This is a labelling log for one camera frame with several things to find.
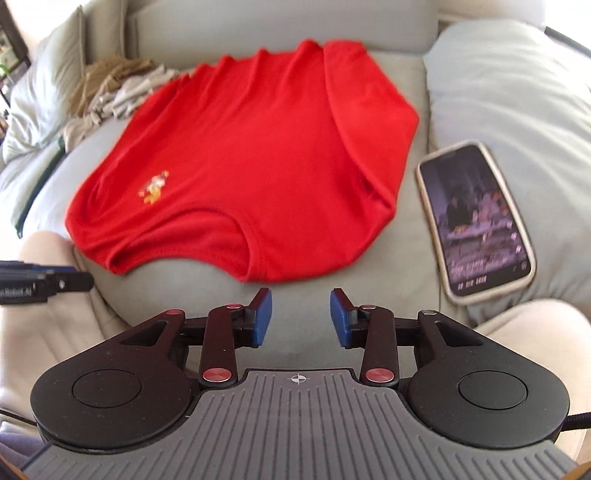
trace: gray ribbed pad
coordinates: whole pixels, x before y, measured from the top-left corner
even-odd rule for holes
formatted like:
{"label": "gray ribbed pad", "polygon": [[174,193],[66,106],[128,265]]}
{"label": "gray ribbed pad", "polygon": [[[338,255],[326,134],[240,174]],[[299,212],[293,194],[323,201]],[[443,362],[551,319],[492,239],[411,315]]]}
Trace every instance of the gray ribbed pad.
{"label": "gray ribbed pad", "polygon": [[438,479],[554,480],[575,463],[551,442],[485,451],[431,432],[387,388],[347,370],[251,371],[209,391],[168,437],[133,452],[85,455],[50,447],[32,480]]}

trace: beige phone case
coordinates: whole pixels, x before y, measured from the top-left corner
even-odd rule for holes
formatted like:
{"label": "beige phone case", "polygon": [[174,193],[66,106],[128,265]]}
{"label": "beige phone case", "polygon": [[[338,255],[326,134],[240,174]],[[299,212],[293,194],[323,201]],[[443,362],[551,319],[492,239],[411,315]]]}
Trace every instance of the beige phone case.
{"label": "beige phone case", "polygon": [[[421,176],[421,165],[423,163],[428,162],[434,158],[437,158],[445,153],[457,150],[457,149],[464,147],[466,145],[477,146],[480,149],[480,151],[482,152],[482,155],[484,156],[486,162],[488,163],[488,166],[491,168],[492,174],[494,175],[496,181],[498,182],[501,192],[505,196],[507,206],[509,207],[509,210],[511,211],[511,215],[514,218],[515,225],[517,226],[519,234],[521,235],[521,239],[523,241],[525,251],[527,253],[528,258],[530,259],[531,271],[526,277],[519,278],[517,280],[511,281],[511,282],[506,283],[504,285],[492,287],[492,288],[489,288],[488,290],[473,293],[473,294],[467,295],[465,297],[459,297],[459,296],[455,295],[450,288],[449,275],[447,273],[447,266],[445,263],[445,256],[443,254],[443,247],[441,246],[441,240],[439,238],[439,234],[438,234],[438,230],[437,230],[437,221],[435,219],[435,215],[434,215],[433,210],[431,208],[431,203],[429,202],[429,198],[427,196],[427,188],[425,186],[425,182],[423,180],[423,177]],[[431,236],[433,237],[433,244],[435,245],[435,250],[437,252],[437,262],[439,264],[439,272],[441,275],[441,281],[443,282],[447,296],[449,297],[449,299],[453,303],[455,303],[457,305],[470,305],[472,303],[490,300],[492,298],[511,293],[515,290],[519,290],[519,289],[524,288],[527,285],[529,285],[529,283],[531,282],[531,280],[534,278],[534,275],[535,275],[535,257],[534,257],[534,251],[531,248],[530,239],[527,235],[527,231],[525,230],[525,226],[523,225],[523,222],[521,221],[521,217],[519,216],[519,211],[517,210],[515,202],[513,201],[513,198],[511,197],[509,189],[507,188],[507,185],[505,183],[505,179],[503,178],[501,172],[497,168],[491,155],[488,153],[488,150],[481,142],[475,141],[475,140],[467,140],[467,141],[463,141],[463,142],[457,143],[455,145],[452,145],[451,147],[442,148],[441,150],[438,150],[432,154],[429,154],[418,165],[416,173],[417,173],[418,188],[419,188],[419,191],[421,192],[421,200],[423,201],[425,213],[426,213],[427,219],[429,221],[429,227],[431,229]]]}

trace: black cable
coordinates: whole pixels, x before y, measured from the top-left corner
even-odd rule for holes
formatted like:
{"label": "black cable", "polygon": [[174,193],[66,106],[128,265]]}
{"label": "black cable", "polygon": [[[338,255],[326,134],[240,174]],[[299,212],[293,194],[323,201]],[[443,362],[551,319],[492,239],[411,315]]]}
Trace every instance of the black cable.
{"label": "black cable", "polygon": [[15,420],[18,420],[18,421],[22,421],[22,422],[27,423],[29,425],[32,425],[34,427],[37,426],[37,423],[36,422],[34,422],[32,420],[29,420],[29,419],[26,419],[25,417],[21,417],[20,415],[17,415],[16,413],[12,413],[12,412],[3,410],[1,408],[0,408],[0,414],[1,415],[6,415],[7,417],[10,417],[10,418],[15,419]]}
{"label": "black cable", "polygon": [[564,419],[564,423],[562,424],[563,432],[586,429],[591,429],[591,411],[579,413],[578,415],[569,415]]}

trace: pillow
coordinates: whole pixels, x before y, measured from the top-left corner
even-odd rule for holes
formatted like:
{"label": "pillow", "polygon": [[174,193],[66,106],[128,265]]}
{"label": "pillow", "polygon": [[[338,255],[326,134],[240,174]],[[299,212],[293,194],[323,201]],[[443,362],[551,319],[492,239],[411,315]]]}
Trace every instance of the pillow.
{"label": "pillow", "polygon": [[92,0],[83,11],[86,17],[86,63],[111,55],[125,57],[127,0]]}
{"label": "pillow", "polygon": [[529,287],[468,307],[478,323],[543,298],[591,318],[591,92],[555,48],[529,25],[473,20],[448,28],[424,58],[437,147],[489,148],[537,259]]}
{"label": "pillow", "polygon": [[72,91],[84,69],[82,8],[57,27],[11,95],[10,127],[3,144],[6,163],[49,143],[67,120]]}

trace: folded t-shirt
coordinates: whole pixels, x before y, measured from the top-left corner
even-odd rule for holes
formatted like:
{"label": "folded t-shirt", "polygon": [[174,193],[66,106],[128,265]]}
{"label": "folded t-shirt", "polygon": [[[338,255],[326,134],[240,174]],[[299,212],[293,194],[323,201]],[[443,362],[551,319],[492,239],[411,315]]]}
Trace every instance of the folded t-shirt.
{"label": "folded t-shirt", "polygon": [[242,281],[328,273],[394,217],[417,124],[360,43],[224,57],[148,99],[66,226],[118,274],[165,257]]}

